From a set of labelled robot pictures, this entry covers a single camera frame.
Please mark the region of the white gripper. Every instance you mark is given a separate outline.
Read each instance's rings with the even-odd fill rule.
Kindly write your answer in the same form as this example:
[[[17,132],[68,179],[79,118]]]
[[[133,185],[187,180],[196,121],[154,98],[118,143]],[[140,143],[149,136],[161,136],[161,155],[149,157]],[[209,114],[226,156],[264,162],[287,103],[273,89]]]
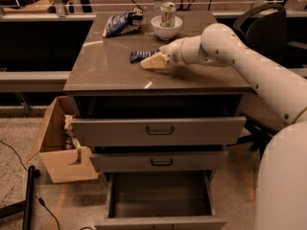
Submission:
[[[143,59],[140,64],[141,67],[148,70],[166,69],[170,66],[185,66],[181,53],[181,46],[184,39],[176,39],[175,41],[163,45],[159,48],[161,53],[155,53],[150,57]]]

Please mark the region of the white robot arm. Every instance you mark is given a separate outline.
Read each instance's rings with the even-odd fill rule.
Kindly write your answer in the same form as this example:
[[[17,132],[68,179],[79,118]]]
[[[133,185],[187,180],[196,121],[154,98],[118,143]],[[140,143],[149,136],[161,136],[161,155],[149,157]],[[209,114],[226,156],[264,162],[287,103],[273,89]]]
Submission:
[[[307,80],[246,46],[221,23],[159,48],[145,69],[230,64],[286,126],[267,144],[256,189],[254,230],[307,230]]]

